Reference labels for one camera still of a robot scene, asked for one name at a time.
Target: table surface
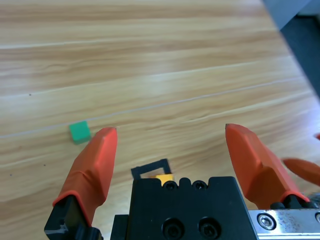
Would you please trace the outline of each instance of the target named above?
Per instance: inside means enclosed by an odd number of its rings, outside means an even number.
[[[226,123],[279,157],[319,161],[318,99],[259,0],[0,7],[3,239],[46,239],[52,201],[85,146],[73,144],[73,122],[92,134],[117,127],[109,196],[93,221],[106,239],[114,215],[129,213],[133,167],[168,158],[177,181],[234,176]]]

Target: wood grain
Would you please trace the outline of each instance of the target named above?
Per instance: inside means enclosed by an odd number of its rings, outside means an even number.
[[[320,164],[318,100],[258,0],[0,7],[3,239],[46,239],[52,201],[84,148],[71,122],[88,120],[92,134],[117,127],[108,199],[93,221],[105,239],[114,215],[129,212],[133,167],[168,158],[177,181],[235,176],[226,123],[255,131],[279,157]]]

